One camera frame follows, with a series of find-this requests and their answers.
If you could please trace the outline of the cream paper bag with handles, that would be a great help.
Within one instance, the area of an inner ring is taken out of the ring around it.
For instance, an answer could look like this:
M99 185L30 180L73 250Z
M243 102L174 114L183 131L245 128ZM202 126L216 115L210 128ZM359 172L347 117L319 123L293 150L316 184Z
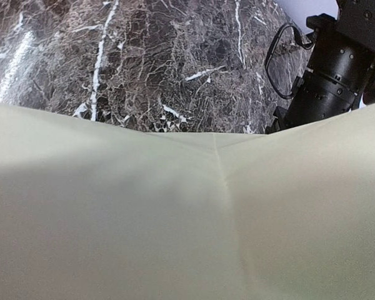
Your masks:
M0 299L375 299L375 104L271 135L0 104Z

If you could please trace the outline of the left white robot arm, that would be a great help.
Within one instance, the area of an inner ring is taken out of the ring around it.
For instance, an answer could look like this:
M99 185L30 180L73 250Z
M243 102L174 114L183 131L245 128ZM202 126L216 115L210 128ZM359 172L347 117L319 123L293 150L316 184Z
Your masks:
M267 134L321 121L359 108L360 103L375 103L375 1L338 1L339 15L309 16L312 31L303 41L291 22L283 24L266 55L269 68L284 31L291 28L296 44L312 54L304 74L297 77L285 109L278 106Z

